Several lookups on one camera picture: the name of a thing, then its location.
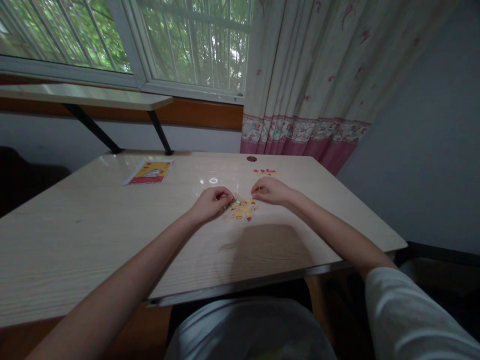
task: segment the wooden table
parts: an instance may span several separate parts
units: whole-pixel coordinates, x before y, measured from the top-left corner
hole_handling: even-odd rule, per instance
[[[0,98],[24,99],[62,103],[67,110],[86,126],[112,152],[118,154],[123,149],[88,116],[79,105],[90,105],[104,108],[145,110],[160,137],[165,155],[171,155],[169,142],[157,117],[156,109],[174,101],[171,96],[150,93],[115,90],[103,87],[74,85],[66,83],[2,85]]]
[[[106,154],[0,219],[0,327],[65,315],[186,212],[202,190],[249,197],[262,175],[304,192],[383,251],[405,241],[312,157],[176,152],[163,183],[122,185],[162,152]],[[150,294],[168,305],[327,271],[341,259],[282,206],[200,228]]]

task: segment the windowsill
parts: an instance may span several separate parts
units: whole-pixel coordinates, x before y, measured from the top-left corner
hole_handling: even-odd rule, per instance
[[[55,83],[32,77],[0,74],[0,85]],[[125,110],[100,106],[81,106],[94,120],[120,123],[151,124],[146,111]],[[175,97],[173,103],[159,108],[156,113],[162,124],[202,128],[241,130],[242,105],[225,104]],[[69,117],[72,115],[59,103],[6,99],[0,101],[0,112]]]

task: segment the wooden frame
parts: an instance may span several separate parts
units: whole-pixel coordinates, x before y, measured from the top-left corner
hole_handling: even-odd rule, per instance
[[[56,81],[32,77],[0,74],[0,85],[46,84]],[[113,122],[151,124],[145,111],[82,106],[82,109],[95,120]],[[219,102],[175,97],[172,104],[156,111],[162,124],[183,125],[203,128],[241,130],[244,107]],[[48,117],[69,117],[72,115],[59,103],[21,99],[0,101],[0,112],[22,113]]]

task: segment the curtain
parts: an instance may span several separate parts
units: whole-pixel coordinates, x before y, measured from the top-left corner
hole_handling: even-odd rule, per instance
[[[255,1],[240,152],[312,156],[336,175],[456,4]]]

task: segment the hand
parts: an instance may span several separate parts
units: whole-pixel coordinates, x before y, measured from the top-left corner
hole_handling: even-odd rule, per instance
[[[196,224],[199,224],[213,217],[233,200],[233,194],[226,187],[209,187],[203,190],[187,213]]]
[[[251,195],[254,199],[271,204],[287,203],[294,193],[295,190],[291,187],[271,177],[262,177],[251,188]]]

